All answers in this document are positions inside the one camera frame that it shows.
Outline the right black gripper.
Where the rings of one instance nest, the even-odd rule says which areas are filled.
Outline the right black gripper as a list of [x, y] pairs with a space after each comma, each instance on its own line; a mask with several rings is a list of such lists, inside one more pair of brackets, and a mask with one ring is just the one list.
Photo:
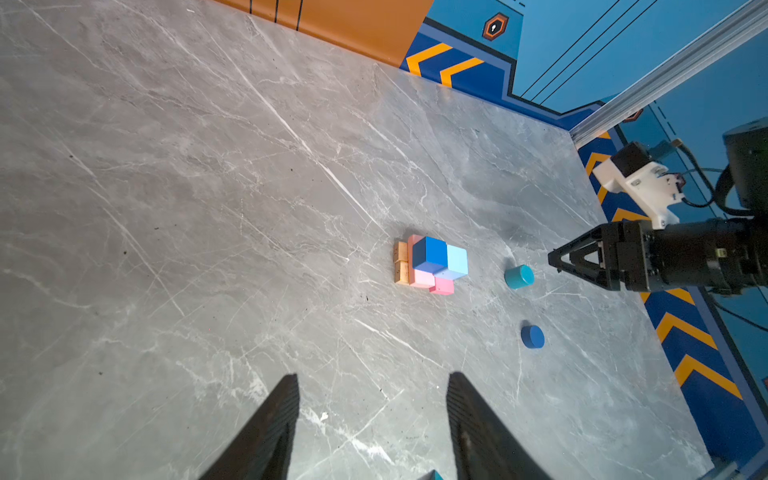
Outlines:
[[[593, 252], [605, 268], [576, 265]], [[734, 296], [767, 285], [767, 223], [710, 219], [656, 230], [648, 221], [612, 222], [551, 251], [548, 262], [607, 291], [701, 287]]]

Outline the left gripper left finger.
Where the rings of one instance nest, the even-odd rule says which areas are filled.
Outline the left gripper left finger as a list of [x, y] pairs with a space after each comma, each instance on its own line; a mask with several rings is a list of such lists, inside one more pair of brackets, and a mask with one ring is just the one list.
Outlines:
[[298, 375], [288, 374], [278, 382], [201, 479], [285, 480], [299, 413]]

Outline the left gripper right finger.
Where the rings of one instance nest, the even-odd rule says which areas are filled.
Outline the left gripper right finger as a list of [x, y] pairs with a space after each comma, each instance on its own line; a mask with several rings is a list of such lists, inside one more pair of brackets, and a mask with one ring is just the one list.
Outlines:
[[446, 407], [459, 479], [547, 479], [461, 372], [449, 376]]

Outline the teal cylinder block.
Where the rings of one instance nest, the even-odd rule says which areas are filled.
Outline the teal cylinder block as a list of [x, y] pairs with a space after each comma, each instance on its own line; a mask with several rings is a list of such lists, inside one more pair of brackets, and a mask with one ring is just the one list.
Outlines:
[[520, 265], [509, 268], [504, 272], [506, 285], [513, 290], [532, 286], [535, 282], [535, 273], [528, 265]]

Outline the dark blue cylinder block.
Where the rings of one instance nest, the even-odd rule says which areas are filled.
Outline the dark blue cylinder block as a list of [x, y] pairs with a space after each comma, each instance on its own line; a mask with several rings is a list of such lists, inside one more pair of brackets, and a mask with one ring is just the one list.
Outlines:
[[521, 339], [529, 349], [541, 349], [546, 343], [544, 332], [537, 325], [524, 325], [521, 329]]

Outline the light blue cube block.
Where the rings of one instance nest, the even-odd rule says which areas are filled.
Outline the light blue cube block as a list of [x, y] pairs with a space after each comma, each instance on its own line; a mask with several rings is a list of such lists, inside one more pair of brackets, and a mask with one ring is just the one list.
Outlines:
[[436, 278], [455, 281], [468, 274], [468, 253], [464, 248], [447, 246], [447, 266], [435, 274]]

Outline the dark pink rectangular block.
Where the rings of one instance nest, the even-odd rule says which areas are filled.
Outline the dark pink rectangular block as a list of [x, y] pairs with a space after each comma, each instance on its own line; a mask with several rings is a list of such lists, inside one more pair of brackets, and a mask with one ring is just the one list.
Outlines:
[[429, 292], [437, 295], [452, 295], [455, 292], [455, 283], [452, 279], [434, 277], [434, 284], [429, 288]]

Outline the dark blue cube block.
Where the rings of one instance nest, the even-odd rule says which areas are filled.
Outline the dark blue cube block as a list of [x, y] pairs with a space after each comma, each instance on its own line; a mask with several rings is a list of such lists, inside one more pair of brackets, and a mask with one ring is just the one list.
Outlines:
[[415, 270], [436, 274], [448, 268], [448, 245], [445, 241], [423, 237], [412, 247], [412, 266]]

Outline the light pink rectangular block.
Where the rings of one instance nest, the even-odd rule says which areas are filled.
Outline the light pink rectangular block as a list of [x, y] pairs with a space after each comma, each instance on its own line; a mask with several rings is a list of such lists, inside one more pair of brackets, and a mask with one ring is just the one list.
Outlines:
[[413, 288], [430, 289], [435, 285], [435, 277], [432, 273], [417, 270], [413, 266], [413, 247], [416, 243], [423, 239], [421, 235], [411, 235], [408, 238], [408, 284]]

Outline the engraved wood plank block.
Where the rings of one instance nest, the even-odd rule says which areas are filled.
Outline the engraved wood plank block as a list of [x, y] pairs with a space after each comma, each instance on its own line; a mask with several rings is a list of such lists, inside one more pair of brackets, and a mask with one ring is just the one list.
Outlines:
[[394, 280], [396, 284], [410, 284], [410, 268], [407, 261], [398, 261], [394, 263]]

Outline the plain wood plank block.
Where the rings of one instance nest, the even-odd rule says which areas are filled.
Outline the plain wood plank block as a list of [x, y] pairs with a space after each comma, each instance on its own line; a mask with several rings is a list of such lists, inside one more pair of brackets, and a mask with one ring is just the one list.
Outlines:
[[396, 241], [393, 247], [393, 262], [408, 261], [408, 244], [403, 241]]

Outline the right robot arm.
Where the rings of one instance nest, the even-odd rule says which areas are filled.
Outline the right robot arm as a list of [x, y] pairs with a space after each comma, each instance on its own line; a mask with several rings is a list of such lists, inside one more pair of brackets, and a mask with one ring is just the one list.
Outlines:
[[550, 266], [609, 291], [709, 288], [721, 295], [767, 284], [767, 121], [723, 136], [728, 164], [707, 186], [725, 218], [681, 223], [670, 206], [685, 202], [682, 174], [660, 164], [691, 150], [680, 140], [624, 146], [595, 166], [600, 185], [626, 193], [646, 218], [597, 226], [551, 251]]

